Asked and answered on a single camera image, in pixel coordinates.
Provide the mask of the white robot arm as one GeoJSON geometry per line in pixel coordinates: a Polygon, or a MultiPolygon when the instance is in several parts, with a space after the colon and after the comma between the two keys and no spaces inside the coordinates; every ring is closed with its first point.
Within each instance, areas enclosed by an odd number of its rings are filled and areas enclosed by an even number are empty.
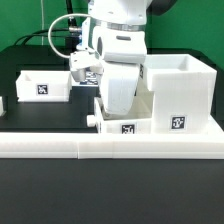
{"type": "Polygon", "coordinates": [[[145,61],[147,15],[160,16],[177,0],[89,0],[89,46],[102,65],[99,87],[104,110],[126,115],[145,61]]]}

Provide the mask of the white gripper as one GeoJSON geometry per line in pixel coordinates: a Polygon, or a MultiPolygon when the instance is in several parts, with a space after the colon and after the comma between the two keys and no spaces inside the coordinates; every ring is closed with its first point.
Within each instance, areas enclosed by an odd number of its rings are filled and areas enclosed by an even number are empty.
{"type": "Polygon", "coordinates": [[[99,87],[106,113],[126,115],[130,111],[139,71],[138,64],[103,63],[99,87]]]}

